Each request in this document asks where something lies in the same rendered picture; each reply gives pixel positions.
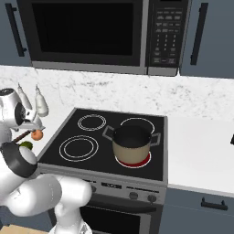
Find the blue-grey drawer front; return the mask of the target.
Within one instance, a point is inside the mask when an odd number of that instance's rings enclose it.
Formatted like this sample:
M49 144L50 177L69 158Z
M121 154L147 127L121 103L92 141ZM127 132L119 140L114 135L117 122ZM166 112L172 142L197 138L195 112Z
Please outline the blue-grey drawer front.
M202 198L229 209L202 207ZM167 188L159 234L234 234L234 197Z

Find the black oven door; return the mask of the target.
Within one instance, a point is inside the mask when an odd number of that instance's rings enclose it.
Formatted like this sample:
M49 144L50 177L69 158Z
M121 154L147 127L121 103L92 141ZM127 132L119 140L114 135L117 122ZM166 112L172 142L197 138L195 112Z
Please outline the black oven door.
M158 234L163 210L162 205L98 194L93 194L91 201L135 207L156 207L155 212L132 214L90 207L87 204L80 209L80 213L84 221L90 226L93 234Z

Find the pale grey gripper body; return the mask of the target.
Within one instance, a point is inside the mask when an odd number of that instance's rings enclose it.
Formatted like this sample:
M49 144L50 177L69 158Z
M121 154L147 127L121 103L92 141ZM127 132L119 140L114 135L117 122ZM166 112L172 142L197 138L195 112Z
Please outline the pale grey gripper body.
M43 131L45 126L43 125L41 119L36 116L35 119L31 121L24 121L20 126L19 129L27 129L29 131L40 130Z

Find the slim white bottle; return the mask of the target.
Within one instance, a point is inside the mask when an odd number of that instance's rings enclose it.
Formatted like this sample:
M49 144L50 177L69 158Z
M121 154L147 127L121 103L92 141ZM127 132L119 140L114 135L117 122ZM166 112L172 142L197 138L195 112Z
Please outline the slim white bottle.
M23 89L21 86L18 86L17 87L17 90L18 90L18 95L22 101L22 104L25 108L31 110L32 109L32 105L27 97L27 95L24 93Z

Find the green lime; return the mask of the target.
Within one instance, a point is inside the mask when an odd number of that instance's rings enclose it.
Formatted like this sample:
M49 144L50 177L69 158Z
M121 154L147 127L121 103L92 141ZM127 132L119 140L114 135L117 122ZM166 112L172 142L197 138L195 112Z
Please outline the green lime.
M29 141L24 141L20 144L20 146L24 146L26 148L28 148L29 150L32 150L33 149L33 144Z

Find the black steel microwave oven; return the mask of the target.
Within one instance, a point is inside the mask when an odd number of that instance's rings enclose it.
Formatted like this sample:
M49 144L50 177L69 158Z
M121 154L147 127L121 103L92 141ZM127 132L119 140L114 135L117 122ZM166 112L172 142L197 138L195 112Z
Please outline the black steel microwave oven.
M189 0L17 0L32 65L175 76Z

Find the black microwave door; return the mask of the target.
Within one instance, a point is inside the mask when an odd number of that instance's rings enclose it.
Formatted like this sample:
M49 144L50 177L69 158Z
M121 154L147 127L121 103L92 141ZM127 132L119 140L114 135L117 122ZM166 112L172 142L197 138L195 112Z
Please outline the black microwave door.
M140 65L144 0L17 0L34 61Z

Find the blue-grey cupboard door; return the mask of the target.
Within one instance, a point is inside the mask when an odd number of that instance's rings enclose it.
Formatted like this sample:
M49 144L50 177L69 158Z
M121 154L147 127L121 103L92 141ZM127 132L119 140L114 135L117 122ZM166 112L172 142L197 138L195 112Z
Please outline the blue-grey cupboard door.
M27 49L24 57L19 57L16 43L9 23L5 4L11 4L16 8L16 24L24 48ZM17 0L0 0L0 65L31 67L31 58L28 52L27 41L19 14Z
M190 64L199 7L208 3L197 64ZM234 0L191 0L180 74L234 79Z

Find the orange onion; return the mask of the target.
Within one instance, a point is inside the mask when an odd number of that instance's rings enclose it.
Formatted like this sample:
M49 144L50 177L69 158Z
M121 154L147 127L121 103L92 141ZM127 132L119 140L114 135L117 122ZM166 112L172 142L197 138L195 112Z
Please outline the orange onion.
M35 141L39 141L43 138L43 132L41 130L35 130L31 133L31 138Z

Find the blue-grey base cupboard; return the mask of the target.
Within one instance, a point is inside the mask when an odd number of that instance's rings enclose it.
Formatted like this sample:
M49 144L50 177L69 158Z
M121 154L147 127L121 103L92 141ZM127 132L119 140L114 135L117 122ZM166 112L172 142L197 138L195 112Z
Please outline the blue-grey base cupboard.
M24 228L50 232L55 224L56 219L52 209L32 217L18 217L13 215L7 207L0 207L0 227L17 225Z

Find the wide white bottle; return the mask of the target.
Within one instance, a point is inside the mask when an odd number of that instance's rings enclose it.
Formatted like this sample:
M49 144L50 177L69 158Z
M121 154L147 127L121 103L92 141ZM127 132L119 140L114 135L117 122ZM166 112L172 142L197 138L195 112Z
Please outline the wide white bottle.
M48 116L48 105L44 96L41 94L39 87L36 87L36 109L39 117Z

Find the brown-handled spatula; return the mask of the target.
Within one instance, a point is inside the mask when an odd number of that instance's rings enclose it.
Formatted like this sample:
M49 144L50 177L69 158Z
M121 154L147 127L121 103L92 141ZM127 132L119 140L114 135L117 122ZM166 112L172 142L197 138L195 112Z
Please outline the brown-handled spatula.
M14 140L12 140L12 143L17 143L19 141L21 141L23 138L25 138L26 136L28 136L30 133L32 133L33 130L27 130L24 133L20 134L19 136L17 136L17 138L15 138Z

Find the black hob stove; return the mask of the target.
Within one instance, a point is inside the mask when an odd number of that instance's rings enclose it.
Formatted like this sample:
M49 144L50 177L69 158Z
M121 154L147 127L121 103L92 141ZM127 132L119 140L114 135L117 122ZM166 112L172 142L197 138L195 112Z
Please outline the black hob stove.
M102 134L107 125L118 128L139 125L150 133L160 133L160 144L150 148L145 161L126 165L114 156L112 142ZM129 198L164 205L167 187L167 118L124 112L105 112L75 108L39 154L43 174L72 176L96 186L102 196Z

